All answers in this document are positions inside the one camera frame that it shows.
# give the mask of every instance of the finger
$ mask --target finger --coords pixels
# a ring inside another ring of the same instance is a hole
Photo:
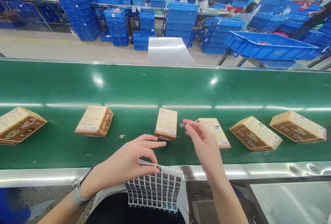
[[[149,135],[149,134],[143,134],[141,136],[139,136],[138,138],[136,138],[136,141],[145,141],[145,140],[157,140],[158,137],[154,136],[154,135]]]
[[[139,157],[149,158],[153,164],[158,164],[158,160],[156,159],[155,153],[149,148],[142,147],[140,150]]]
[[[165,141],[140,141],[139,145],[149,148],[149,149],[154,149],[158,147],[163,147],[166,146],[167,143]]]

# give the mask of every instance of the black pants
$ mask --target black pants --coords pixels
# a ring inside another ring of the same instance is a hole
[[[129,207],[128,194],[118,193],[102,200],[86,224],[185,224],[182,214],[168,211]]]
[[[298,40],[303,35],[305,35],[307,32],[309,32],[311,29],[313,29],[313,28],[302,25],[298,30],[296,30],[294,33],[290,34],[290,38]]]

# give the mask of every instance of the workbench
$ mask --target workbench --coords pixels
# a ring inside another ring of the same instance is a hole
[[[221,152],[229,179],[331,175],[331,74],[219,66],[123,64],[0,58],[0,115],[25,107],[48,123],[17,146],[0,146],[0,187],[70,185],[128,141],[154,134],[159,108],[178,111],[177,138],[155,149],[161,165],[206,180],[183,118],[217,118],[232,148]],[[107,137],[74,132],[88,105],[114,113]],[[328,129],[328,140],[250,152],[229,128],[253,115],[265,125],[296,111]],[[318,170],[309,168],[308,163]]]

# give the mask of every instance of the cardboard carton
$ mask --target cardboard carton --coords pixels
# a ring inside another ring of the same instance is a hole
[[[274,116],[270,126],[299,144],[327,140],[324,127],[293,111]]]
[[[75,133],[88,137],[106,137],[113,112],[105,106],[88,106]]]
[[[40,115],[17,107],[0,117],[0,144],[18,145],[46,123]]]
[[[253,116],[239,121],[230,131],[252,152],[275,150],[282,142],[281,137]]]

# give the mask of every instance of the cardboard box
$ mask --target cardboard box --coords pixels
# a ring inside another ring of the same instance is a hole
[[[177,111],[160,108],[155,136],[168,141],[177,137]]]
[[[259,122],[253,116],[239,121],[230,131],[252,152],[276,150],[282,138]]]
[[[106,137],[113,112],[105,106],[88,106],[75,133],[88,137]]]
[[[216,118],[199,118],[196,122],[203,124],[207,130],[215,136],[220,149],[231,148],[231,145]]]
[[[17,107],[0,117],[0,144],[18,145],[46,123],[40,115]]]
[[[293,111],[274,116],[270,126],[299,144],[327,140],[324,127]]]

